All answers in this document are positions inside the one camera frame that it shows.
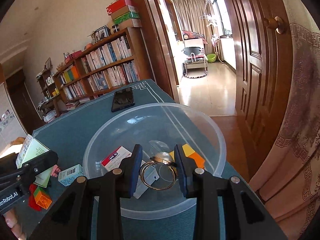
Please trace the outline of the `person's left hand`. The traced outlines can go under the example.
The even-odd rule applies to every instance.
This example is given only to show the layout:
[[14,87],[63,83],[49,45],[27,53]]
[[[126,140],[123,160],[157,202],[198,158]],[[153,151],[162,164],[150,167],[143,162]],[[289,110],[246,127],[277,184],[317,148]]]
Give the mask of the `person's left hand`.
[[9,210],[4,214],[5,222],[10,228],[11,232],[19,240],[26,240],[25,233],[22,232],[22,226],[18,223],[18,219],[14,209]]

